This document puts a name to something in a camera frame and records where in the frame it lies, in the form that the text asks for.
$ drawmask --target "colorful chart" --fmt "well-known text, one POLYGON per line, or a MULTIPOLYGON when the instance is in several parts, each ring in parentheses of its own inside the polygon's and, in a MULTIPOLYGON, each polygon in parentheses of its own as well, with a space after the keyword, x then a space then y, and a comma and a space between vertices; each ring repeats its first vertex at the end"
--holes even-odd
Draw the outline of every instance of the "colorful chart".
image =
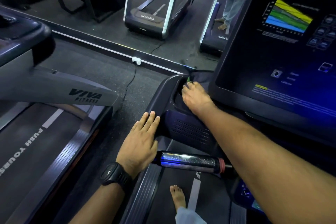
POLYGON ((291 7, 282 0, 276 0, 266 23, 304 33, 312 18, 291 7))

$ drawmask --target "black smartwatch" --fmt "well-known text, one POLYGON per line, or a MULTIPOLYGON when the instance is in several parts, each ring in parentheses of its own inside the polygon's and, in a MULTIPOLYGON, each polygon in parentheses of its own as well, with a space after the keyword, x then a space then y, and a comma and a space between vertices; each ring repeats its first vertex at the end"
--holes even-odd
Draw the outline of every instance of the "black smartwatch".
POLYGON ((124 192, 127 192, 132 184, 132 177, 126 173, 124 168, 117 162, 108 165, 105 171, 100 176, 102 185, 109 185, 111 183, 119 184, 124 192))

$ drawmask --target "watch face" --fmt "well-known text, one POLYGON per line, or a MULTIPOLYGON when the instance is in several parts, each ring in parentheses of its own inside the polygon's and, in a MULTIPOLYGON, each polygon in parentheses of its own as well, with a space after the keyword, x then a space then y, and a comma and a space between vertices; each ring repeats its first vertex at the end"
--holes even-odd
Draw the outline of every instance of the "watch face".
POLYGON ((110 176, 110 174, 113 173, 115 167, 116 167, 116 163, 108 165, 100 178, 103 180, 107 179, 110 176))

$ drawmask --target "hand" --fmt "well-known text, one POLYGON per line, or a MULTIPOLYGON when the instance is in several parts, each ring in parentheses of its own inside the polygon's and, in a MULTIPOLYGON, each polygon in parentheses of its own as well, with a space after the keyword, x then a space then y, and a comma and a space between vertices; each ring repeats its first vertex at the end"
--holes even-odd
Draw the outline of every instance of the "hand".
POLYGON ((187 82, 188 86, 182 88, 182 98, 187 107, 196 116, 200 116, 203 111, 215 107, 210 96, 198 82, 187 82))
POLYGON ((116 162, 134 179, 155 158, 158 151, 158 142, 154 141, 154 134, 160 122, 152 111, 147 120, 145 112, 140 121, 137 121, 124 140, 116 162))

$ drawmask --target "heart rate chart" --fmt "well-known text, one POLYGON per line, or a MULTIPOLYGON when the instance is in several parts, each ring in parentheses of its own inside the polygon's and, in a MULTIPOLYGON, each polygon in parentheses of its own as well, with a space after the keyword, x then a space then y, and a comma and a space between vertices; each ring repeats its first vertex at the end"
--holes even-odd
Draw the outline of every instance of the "heart rate chart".
POLYGON ((294 35, 303 35, 313 18, 283 0, 273 0, 263 14, 263 26, 294 35))

